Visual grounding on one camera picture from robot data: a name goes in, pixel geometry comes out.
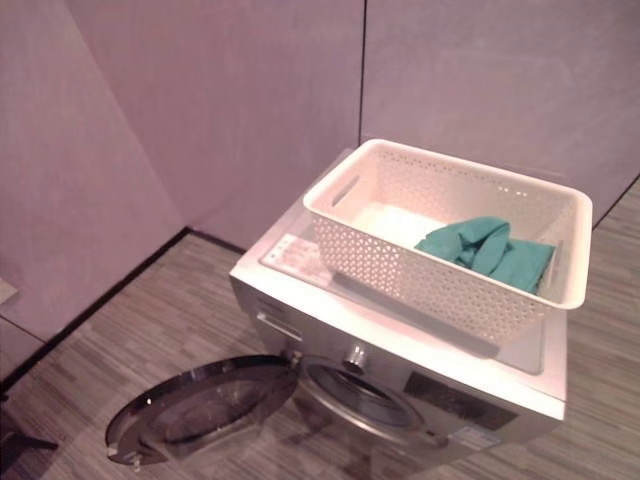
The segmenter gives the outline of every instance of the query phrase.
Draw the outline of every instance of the label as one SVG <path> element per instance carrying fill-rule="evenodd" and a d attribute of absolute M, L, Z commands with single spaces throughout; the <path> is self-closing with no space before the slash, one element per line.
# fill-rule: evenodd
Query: label
<path fill-rule="evenodd" d="M 470 426 L 462 427 L 452 433 L 449 435 L 449 439 L 476 452 L 502 443 L 502 439 L 495 433 L 480 427 Z"/>
<path fill-rule="evenodd" d="M 283 273 L 326 287 L 332 273 L 322 263 L 320 247 L 314 242 L 285 234 L 262 258 L 262 263 Z"/>

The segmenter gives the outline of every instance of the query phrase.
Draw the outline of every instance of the washing machine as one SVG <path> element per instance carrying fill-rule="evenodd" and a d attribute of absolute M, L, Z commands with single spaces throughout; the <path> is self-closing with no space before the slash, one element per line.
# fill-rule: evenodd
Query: washing machine
<path fill-rule="evenodd" d="M 371 477 L 401 478 L 527 442 L 564 418 L 564 313 L 502 348 L 486 344 L 327 270 L 301 200 L 230 281 L 264 349 L 131 401 L 107 429 L 111 460 L 215 461 L 290 401 L 310 435 L 332 428 L 369 452 Z"/>

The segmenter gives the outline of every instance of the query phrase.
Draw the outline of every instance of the basket handle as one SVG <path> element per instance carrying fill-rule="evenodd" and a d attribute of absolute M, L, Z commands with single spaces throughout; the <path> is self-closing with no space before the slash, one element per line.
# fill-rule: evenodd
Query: basket handle
<path fill-rule="evenodd" d="M 336 205 L 338 205 L 338 203 L 340 203 L 342 201 L 342 199 L 344 197 L 347 196 L 347 194 L 353 190 L 353 187 L 355 187 L 358 182 L 360 181 L 360 175 L 356 175 L 355 177 L 353 177 L 351 180 L 349 180 L 349 183 L 347 183 L 342 190 L 340 190 L 335 197 L 333 197 L 333 200 L 331 200 L 331 206 L 335 207 Z"/>

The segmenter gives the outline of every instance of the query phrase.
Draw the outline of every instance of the wall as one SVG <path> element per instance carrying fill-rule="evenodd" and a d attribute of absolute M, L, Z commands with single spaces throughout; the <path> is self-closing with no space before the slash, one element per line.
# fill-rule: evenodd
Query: wall
<path fill-rule="evenodd" d="M 0 102 L 0 314 L 46 341 L 184 224 L 63 1 L 1 3 Z"/>
<path fill-rule="evenodd" d="M 186 222 L 249 247 L 357 145 L 362 0 L 67 0 Z"/>
<path fill-rule="evenodd" d="M 0 317 L 0 381 L 44 343 Z"/>
<path fill-rule="evenodd" d="M 363 139 L 564 183 L 602 216 L 640 172 L 637 0 L 369 0 Z"/>

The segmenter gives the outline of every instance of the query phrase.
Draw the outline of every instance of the silver washing machine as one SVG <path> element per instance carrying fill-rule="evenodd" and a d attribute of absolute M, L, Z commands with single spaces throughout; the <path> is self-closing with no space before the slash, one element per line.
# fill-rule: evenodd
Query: silver washing machine
<path fill-rule="evenodd" d="M 230 278 L 264 354 L 190 370 L 137 397 L 108 427 L 111 460 L 215 461 L 253 441 L 289 398 L 311 434 L 331 425 L 368 449 L 380 478 L 526 442 L 563 420 L 565 314 L 496 350 L 329 272 L 300 200 Z"/>

